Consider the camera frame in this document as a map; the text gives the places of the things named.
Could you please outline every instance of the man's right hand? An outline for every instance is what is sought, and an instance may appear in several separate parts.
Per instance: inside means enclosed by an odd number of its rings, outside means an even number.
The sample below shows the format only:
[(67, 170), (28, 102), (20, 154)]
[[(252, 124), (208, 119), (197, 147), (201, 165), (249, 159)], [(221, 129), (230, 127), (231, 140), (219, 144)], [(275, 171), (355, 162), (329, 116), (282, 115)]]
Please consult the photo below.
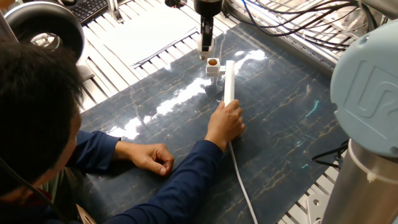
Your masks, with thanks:
[(216, 144), (224, 152), (227, 143), (242, 134), (245, 129), (241, 115), (242, 108), (239, 107), (238, 100), (227, 106), (221, 101), (211, 115), (205, 140)]

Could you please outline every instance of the person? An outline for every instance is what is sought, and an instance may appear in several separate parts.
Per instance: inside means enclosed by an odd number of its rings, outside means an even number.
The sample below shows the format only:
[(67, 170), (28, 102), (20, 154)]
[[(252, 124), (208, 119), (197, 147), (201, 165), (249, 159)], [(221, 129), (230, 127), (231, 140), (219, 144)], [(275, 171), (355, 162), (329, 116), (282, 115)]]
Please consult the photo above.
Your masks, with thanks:
[[(139, 168), (171, 174), (174, 158), (163, 144), (138, 145), (100, 131), (79, 131), (82, 91), (69, 51), (0, 44), (0, 158), (52, 202), (58, 194), (52, 198), (43, 186), (65, 166), (105, 171), (111, 161), (129, 159)], [(227, 143), (245, 129), (241, 113), (239, 101), (221, 102), (204, 140), (196, 142), (160, 190), (106, 223), (187, 223), (211, 186)], [(1, 167), (0, 180), (0, 223), (61, 223)]]

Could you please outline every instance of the wire bundle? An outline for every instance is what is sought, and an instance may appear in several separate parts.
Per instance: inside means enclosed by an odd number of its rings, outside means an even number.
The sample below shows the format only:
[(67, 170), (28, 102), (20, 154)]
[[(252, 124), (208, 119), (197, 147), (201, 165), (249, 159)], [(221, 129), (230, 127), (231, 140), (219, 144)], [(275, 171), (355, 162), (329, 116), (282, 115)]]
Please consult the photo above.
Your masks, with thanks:
[[(332, 24), (332, 23), (336, 22), (336, 21), (332, 21), (332, 22), (328, 22), (326, 24), (322, 24), (322, 25), (318, 26), (318, 24), (321, 23), (321, 19), (323, 19), (327, 15), (329, 15), (329, 14), (331, 14), (331, 13), (333, 13), (333, 12), (339, 10), (339, 9), (342, 9), (344, 7), (350, 7), (350, 6), (353, 7), (354, 6), (354, 9), (350, 10), (349, 13), (345, 14), (344, 16), (342, 16), (341, 18), (338, 19), (338, 20), (340, 20), (340, 19), (350, 15), (353, 11), (355, 11), (355, 10), (357, 10), (359, 8), (359, 3), (357, 1), (354, 1), (354, 0), (329, 0), (329, 1), (325, 1), (323, 3), (317, 4), (316, 6), (313, 6), (310, 9), (307, 9), (307, 10), (304, 10), (304, 11), (284, 12), (284, 11), (273, 10), (273, 9), (265, 6), (263, 3), (259, 2), (259, 0), (242, 0), (242, 2), (243, 2), (243, 5), (244, 5), (245, 10), (246, 10), (246, 13), (248, 14), (251, 22), (247, 22), (247, 21), (244, 21), (244, 20), (238, 18), (233, 13), (231, 13), (228, 10), (228, 8), (226, 8), (226, 10), (228, 12), (228, 15), (234, 17), (235, 19), (237, 19), (237, 20), (239, 20), (241, 22), (245, 22), (247, 24), (256, 26), (261, 32), (263, 32), (263, 33), (265, 33), (265, 34), (267, 34), (267, 35), (269, 35), (271, 37), (283, 37), (283, 36), (287, 36), (287, 35), (290, 35), (290, 34), (297, 34), (297, 35), (301, 36), (301, 38), (305, 39), (306, 41), (308, 41), (308, 42), (310, 42), (312, 44), (315, 44), (315, 45), (318, 45), (318, 46), (321, 46), (321, 47), (324, 47), (324, 48), (327, 48), (327, 49), (330, 49), (330, 50), (338, 50), (338, 51), (346, 50), (346, 48), (349, 47), (349, 45), (333, 43), (333, 42), (321, 40), (321, 39), (318, 39), (316, 37), (311, 37), (309, 35), (304, 35), (300, 31), (301, 30), (309, 30), (311, 32), (316, 32), (316, 31), (312, 31), (310, 29), (316, 28), (316, 27), (321, 27), (321, 26), (326, 26), (326, 25), (329, 25), (329, 24)], [(254, 17), (251, 14), (251, 12), (250, 12), (250, 10), (248, 8), (247, 2), (269, 11), (270, 13), (274, 14), (278, 19), (280, 18), (279, 15), (281, 15), (281, 14), (295, 14), (295, 16), (292, 17), (291, 19), (286, 20), (285, 22), (279, 21), (278, 25), (275, 25), (275, 26), (262, 26), (262, 25), (259, 25), (254, 20)], [(345, 3), (339, 4), (339, 5), (335, 5), (335, 6), (327, 6), (328, 4), (331, 4), (331, 3), (334, 3), (334, 2), (345, 2)], [(368, 32), (376, 29), (377, 28), (377, 22), (374, 19), (373, 15), (371, 14), (369, 8), (365, 4), (361, 3), (361, 9), (364, 11), (364, 13), (366, 15), (366, 18), (368, 20)], [(309, 12), (320, 12), (320, 11), (325, 11), (325, 10), (327, 10), (327, 11), (324, 12), (322, 15), (317, 16), (316, 18), (312, 19), (311, 21), (305, 23), (302, 26), (295, 26), (295, 28), (286, 27), (286, 25), (292, 24), (294, 20), (298, 19), (299, 17), (303, 16), (306, 13), (309, 13)], [(286, 30), (288, 30), (288, 32), (280, 33), (280, 34), (272, 34), (270, 32), (267, 32), (266, 30), (264, 30), (264, 29), (277, 28), (277, 27), (283, 27)], [(343, 32), (337, 32), (337, 33), (331, 33), (331, 34), (342, 34), (342, 33)]]

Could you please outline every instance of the white paper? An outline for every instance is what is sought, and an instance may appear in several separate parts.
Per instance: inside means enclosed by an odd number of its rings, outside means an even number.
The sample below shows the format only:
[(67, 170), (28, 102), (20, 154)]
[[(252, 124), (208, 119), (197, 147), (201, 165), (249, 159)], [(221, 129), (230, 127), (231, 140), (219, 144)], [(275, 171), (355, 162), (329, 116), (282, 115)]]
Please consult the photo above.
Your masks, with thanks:
[(187, 15), (167, 6), (136, 18), (115, 27), (104, 38), (105, 46), (129, 66), (149, 60), (197, 30), (197, 24), (188, 21)]

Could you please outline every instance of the man's arm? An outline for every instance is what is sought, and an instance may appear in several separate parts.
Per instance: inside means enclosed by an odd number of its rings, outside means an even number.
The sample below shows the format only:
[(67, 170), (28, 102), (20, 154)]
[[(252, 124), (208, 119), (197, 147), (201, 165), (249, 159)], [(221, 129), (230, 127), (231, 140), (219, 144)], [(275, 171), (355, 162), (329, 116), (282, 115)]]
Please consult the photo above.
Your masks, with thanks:
[(67, 166), (83, 172), (105, 171), (111, 161), (124, 159), (159, 175), (169, 175), (174, 163), (174, 157), (164, 144), (134, 144), (101, 131), (79, 131), (76, 149)]
[(79, 131), (76, 149), (67, 166), (76, 167), (83, 172), (104, 171), (113, 158), (118, 141), (120, 138), (112, 137), (101, 131), (93, 133)]
[(237, 100), (227, 107), (221, 102), (210, 118), (205, 140), (195, 144), (159, 192), (106, 224), (187, 223), (210, 188), (227, 142), (245, 129), (241, 113)]

